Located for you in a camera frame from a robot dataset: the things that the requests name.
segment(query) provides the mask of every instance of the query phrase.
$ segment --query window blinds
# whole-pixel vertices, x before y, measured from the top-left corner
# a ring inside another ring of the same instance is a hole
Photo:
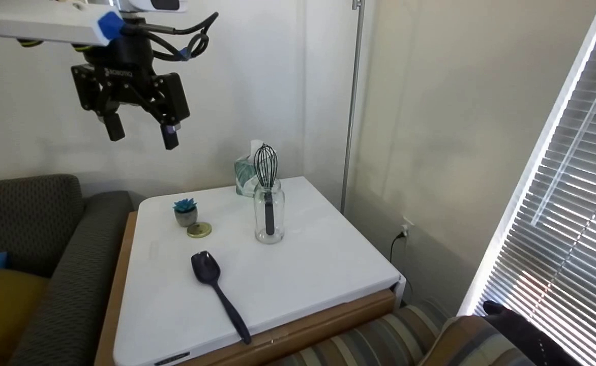
[[[596,364],[596,43],[471,311],[486,300]]]

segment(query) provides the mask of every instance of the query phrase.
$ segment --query table top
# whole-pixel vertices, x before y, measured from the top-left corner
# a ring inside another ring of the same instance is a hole
[[[239,341],[191,257],[210,250],[220,286],[250,333],[402,283],[400,272],[302,178],[280,179],[284,238],[253,238],[253,206],[233,188],[151,197],[141,204],[114,341],[115,364],[188,361]],[[208,238],[188,238],[172,206],[192,197]]]

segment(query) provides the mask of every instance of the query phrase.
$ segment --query black spatula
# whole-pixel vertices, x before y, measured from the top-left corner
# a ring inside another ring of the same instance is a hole
[[[217,266],[216,259],[210,253],[197,253],[191,257],[191,265],[192,265],[192,272],[194,272],[197,280],[214,286],[214,291],[217,294],[220,303],[227,311],[227,317],[233,324],[235,331],[239,333],[239,337],[246,343],[250,343],[252,336],[250,336],[248,327],[243,325],[239,314],[233,309],[233,305],[227,302],[227,297],[217,286],[220,266]]]

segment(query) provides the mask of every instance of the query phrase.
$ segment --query clear drinking glass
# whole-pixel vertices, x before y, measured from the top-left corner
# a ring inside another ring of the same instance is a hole
[[[283,208],[284,194],[280,184],[274,182],[273,188],[257,185],[253,192],[253,237],[259,242],[280,242],[283,227]]]

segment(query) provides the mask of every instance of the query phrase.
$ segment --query gray couch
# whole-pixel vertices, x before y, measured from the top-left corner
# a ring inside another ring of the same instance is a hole
[[[83,197],[70,176],[0,182],[7,266],[49,276],[10,364],[94,362],[127,211],[127,194]]]

